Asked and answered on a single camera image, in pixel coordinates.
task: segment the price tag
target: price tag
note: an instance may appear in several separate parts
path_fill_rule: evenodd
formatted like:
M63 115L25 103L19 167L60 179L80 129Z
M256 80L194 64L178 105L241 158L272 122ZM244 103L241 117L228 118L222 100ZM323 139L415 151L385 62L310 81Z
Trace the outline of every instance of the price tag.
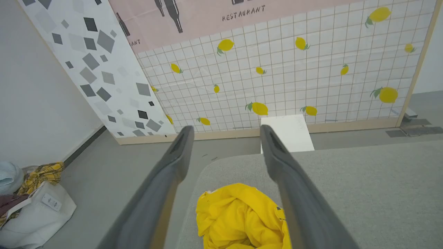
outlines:
M43 204L46 206L54 209L55 211L59 212L60 208L62 207L61 202L59 202L56 198L52 197L50 194L46 193L42 198Z

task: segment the light blue fabric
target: light blue fabric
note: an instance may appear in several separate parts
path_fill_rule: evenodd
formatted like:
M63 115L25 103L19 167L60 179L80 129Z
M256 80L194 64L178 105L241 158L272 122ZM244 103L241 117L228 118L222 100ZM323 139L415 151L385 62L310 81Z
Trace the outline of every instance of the light blue fabric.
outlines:
M10 162L0 161L0 195L14 193L23 183L23 170Z

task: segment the white bag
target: white bag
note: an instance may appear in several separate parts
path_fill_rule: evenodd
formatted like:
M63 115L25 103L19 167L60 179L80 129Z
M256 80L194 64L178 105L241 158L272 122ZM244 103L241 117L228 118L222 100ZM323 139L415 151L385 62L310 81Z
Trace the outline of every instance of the white bag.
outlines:
M22 208L19 216L10 219L0 229L1 246L25 249L42 246L71 218L77 208L60 184L54 186L46 181L29 199L31 201Z

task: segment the white paper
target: white paper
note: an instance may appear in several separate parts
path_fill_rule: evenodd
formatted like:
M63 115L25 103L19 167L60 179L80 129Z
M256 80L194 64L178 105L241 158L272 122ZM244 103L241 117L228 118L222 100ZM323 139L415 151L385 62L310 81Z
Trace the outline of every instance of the white paper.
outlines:
M311 136L303 115L288 115L280 117L264 117L262 125L269 125L289 152L313 151Z

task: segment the lemon-print wallpaper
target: lemon-print wallpaper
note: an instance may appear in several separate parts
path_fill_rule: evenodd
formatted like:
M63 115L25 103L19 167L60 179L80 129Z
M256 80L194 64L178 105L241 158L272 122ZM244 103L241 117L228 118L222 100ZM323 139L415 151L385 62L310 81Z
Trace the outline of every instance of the lemon-print wallpaper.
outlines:
M368 0L295 13L137 54L176 131L398 117L435 0Z

